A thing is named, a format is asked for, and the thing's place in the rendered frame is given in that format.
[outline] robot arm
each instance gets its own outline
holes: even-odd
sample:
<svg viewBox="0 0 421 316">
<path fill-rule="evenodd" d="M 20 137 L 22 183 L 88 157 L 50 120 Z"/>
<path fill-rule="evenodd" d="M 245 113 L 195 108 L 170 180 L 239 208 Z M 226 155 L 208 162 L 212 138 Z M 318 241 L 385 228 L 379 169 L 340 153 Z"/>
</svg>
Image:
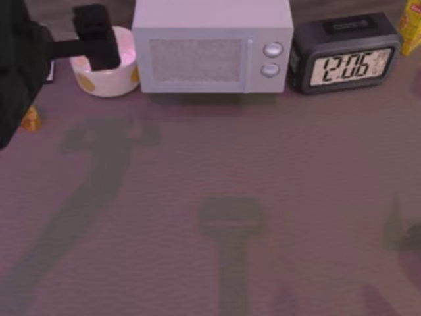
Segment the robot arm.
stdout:
<svg viewBox="0 0 421 316">
<path fill-rule="evenodd" d="M 41 90 L 52 59 L 85 55 L 93 70 L 120 66 L 104 6 L 74 8 L 73 23 L 79 40 L 55 42 L 46 27 L 30 19 L 24 0 L 0 0 L 0 149 Z"/>
</svg>

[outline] clock display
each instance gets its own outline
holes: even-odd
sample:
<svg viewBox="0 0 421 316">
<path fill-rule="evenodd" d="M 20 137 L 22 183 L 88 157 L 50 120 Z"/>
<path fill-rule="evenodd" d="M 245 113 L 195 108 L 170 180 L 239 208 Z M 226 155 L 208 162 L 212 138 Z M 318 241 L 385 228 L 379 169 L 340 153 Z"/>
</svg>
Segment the clock display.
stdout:
<svg viewBox="0 0 421 316">
<path fill-rule="evenodd" d="M 319 58 L 314 62 L 310 86 L 381 77 L 391 54 L 392 49 L 386 48 Z"/>
</svg>

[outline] microwave handle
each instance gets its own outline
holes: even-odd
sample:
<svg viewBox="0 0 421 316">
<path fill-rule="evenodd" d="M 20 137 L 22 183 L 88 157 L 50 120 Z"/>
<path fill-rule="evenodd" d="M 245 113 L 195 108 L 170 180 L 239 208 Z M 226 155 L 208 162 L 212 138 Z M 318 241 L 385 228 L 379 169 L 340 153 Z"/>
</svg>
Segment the microwave handle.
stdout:
<svg viewBox="0 0 421 316">
<path fill-rule="evenodd" d="M 253 40 L 247 40 L 247 52 L 246 52 L 246 65 L 245 65 L 245 93 L 250 91 L 250 79 L 251 79 L 251 53 L 253 52 Z"/>
</svg>

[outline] white bowl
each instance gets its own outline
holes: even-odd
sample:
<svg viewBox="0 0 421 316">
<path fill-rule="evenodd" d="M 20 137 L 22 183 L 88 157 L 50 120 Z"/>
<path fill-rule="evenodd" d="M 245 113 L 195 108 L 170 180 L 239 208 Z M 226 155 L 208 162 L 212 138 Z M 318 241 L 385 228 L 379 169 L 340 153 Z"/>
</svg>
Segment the white bowl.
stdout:
<svg viewBox="0 0 421 316">
<path fill-rule="evenodd" d="M 140 83 L 132 32 L 120 26 L 112 28 L 121 57 L 121 65 L 117 69 L 92 71 L 86 57 L 70 58 L 79 87 L 97 97 L 118 97 L 132 91 Z"/>
</svg>

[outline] brown tabletop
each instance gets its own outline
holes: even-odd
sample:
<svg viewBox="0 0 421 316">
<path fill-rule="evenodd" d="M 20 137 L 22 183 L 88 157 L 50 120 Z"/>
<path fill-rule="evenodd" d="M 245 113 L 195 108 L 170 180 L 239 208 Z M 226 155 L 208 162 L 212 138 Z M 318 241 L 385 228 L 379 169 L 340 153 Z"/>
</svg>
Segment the brown tabletop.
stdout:
<svg viewBox="0 0 421 316">
<path fill-rule="evenodd" d="M 420 57 L 275 98 L 97 99 L 59 63 L 0 153 L 0 315 L 419 316 Z"/>
</svg>

